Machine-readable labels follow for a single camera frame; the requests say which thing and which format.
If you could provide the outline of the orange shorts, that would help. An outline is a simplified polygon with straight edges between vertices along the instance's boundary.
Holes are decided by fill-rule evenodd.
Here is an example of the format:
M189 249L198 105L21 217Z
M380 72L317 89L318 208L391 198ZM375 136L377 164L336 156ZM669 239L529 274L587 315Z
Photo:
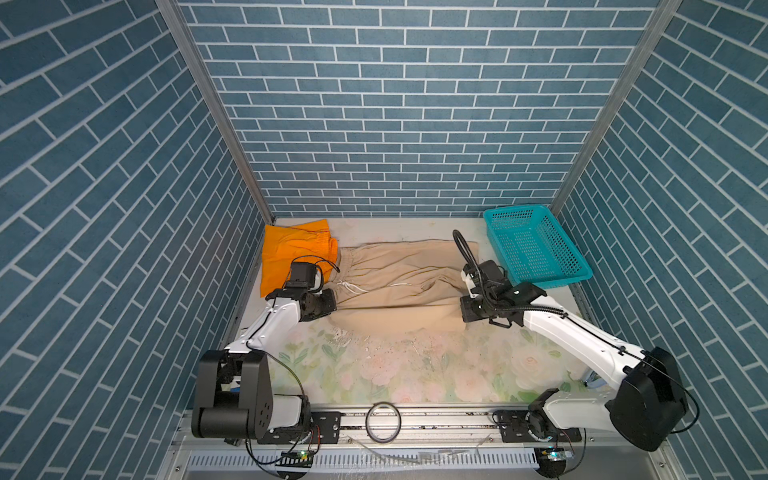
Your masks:
M290 227L265 227L262 249L260 294L266 297L281 288L288 278L291 263L317 263L325 281L330 279L331 263L338 262L339 245L327 220Z

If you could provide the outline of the beige shorts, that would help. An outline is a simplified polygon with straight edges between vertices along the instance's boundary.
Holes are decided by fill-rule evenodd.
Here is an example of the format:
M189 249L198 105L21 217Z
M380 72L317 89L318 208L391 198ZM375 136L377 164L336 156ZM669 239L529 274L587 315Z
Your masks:
M330 322L360 335L461 332L466 260L448 240L370 243L340 250L328 286Z

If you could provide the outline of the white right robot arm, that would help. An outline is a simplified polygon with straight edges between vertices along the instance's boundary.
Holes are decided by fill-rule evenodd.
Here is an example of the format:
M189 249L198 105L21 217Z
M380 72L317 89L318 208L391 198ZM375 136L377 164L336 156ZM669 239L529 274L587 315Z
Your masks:
M524 282L481 286L464 279L462 317L502 328L518 325L562 347L605 382L604 391L565 392L551 388L528 407L530 434L541 441L562 430L603 430L652 452L689 412L688 394L675 358L656 347L644 350L608 334Z

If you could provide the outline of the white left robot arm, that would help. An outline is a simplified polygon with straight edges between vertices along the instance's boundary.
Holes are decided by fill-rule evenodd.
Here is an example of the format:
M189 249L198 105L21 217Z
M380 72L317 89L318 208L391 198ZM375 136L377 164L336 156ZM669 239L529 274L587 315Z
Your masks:
M308 396L276 394L270 363L288 333L301 322L336 310L332 290L277 289L266 297L259 317L222 350L199 361L191 432L197 438L285 443L310 431Z

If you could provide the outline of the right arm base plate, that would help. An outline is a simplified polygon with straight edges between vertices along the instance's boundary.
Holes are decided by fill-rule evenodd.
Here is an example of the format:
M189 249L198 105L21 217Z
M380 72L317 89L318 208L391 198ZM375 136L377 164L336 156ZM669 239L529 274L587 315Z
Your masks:
M499 429L504 443L559 442L577 443L583 440L578 428L556 429L544 417L527 409L500 409L491 413L491 421Z

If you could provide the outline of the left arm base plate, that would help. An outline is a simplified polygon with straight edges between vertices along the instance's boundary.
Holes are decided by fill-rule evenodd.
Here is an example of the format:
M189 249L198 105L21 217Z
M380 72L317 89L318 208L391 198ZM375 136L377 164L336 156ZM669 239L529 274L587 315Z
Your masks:
M340 411L305 411L296 425L269 429L257 440L259 445L292 445L308 433L319 432L321 445L337 444L341 428Z

